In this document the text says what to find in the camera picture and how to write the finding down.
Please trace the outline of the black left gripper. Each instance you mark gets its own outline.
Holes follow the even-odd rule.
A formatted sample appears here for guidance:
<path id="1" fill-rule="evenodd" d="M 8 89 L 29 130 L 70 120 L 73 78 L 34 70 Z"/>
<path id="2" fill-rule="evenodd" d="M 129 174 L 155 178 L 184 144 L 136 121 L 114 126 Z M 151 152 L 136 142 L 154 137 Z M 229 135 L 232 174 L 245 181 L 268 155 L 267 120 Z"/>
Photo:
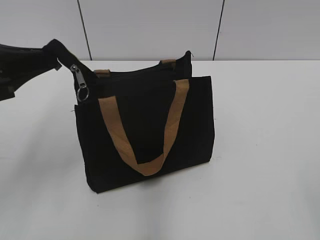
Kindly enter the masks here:
<path id="1" fill-rule="evenodd" d="M 32 66 L 19 66 L 19 63 L 39 62 Z M 31 79 L 62 65 L 56 58 L 41 48 L 21 48 L 0 45 L 0 100 L 15 97 L 15 92 Z"/>

